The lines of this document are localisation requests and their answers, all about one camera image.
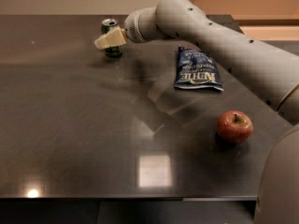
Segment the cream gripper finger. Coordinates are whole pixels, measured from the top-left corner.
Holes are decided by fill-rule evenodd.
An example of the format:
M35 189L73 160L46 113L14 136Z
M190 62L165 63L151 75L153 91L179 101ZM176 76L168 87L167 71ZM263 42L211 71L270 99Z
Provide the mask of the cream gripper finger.
M94 41L94 45L98 49L108 49L112 47L122 46L126 43L127 37L125 31L120 27L110 30L106 34L99 36Z

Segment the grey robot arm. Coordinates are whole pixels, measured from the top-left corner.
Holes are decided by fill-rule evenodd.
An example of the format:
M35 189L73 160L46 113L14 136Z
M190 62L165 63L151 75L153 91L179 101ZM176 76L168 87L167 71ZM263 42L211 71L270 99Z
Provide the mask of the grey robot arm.
M299 224L299 57L209 20L189 0L139 9L94 45L107 49L157 39L184 40L208 52L292 125L263 168L254 224Z

